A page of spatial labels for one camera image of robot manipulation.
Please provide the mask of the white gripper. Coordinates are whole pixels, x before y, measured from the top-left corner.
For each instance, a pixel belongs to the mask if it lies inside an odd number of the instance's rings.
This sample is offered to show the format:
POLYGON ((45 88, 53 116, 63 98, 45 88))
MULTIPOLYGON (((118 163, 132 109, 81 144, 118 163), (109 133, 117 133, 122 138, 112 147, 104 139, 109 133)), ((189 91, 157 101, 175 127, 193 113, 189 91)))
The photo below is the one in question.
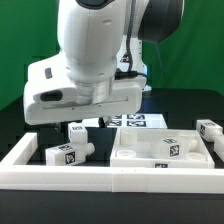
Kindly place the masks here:
POLYGON ((78 86, 67 76, 61 54, 28 67, 24 88, 25 122, 30 125, 135 113, 142 102, 142 78, 78 86))

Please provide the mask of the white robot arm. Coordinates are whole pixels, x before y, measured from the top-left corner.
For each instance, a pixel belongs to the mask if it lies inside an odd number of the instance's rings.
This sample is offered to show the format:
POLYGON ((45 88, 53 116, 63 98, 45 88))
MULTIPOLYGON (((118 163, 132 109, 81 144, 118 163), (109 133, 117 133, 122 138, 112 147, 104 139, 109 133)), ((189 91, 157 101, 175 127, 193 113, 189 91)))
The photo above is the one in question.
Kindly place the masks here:
POLYGON ((59 0, 57 55, 28 67, 30 125, 112 117, 140 109, 146 79, 118 69, 122 40, 158 43, 181 22, 184 0, 59 0))

